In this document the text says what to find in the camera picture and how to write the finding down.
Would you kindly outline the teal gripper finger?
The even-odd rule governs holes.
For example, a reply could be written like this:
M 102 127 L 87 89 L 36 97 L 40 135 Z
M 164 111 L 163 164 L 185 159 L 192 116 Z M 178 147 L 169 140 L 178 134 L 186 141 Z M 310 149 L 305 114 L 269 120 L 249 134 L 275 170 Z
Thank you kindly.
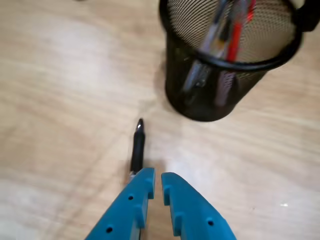
M 182 240 L 235 240 L 222 215 L 186 180 L 161 174 L 163 202 L 170 209 L 172 231 Z
M 143 168 L 112 202 L 87 240 L 139 240 L 146 227 L 148 203 L 154 198 L 154 168 Z

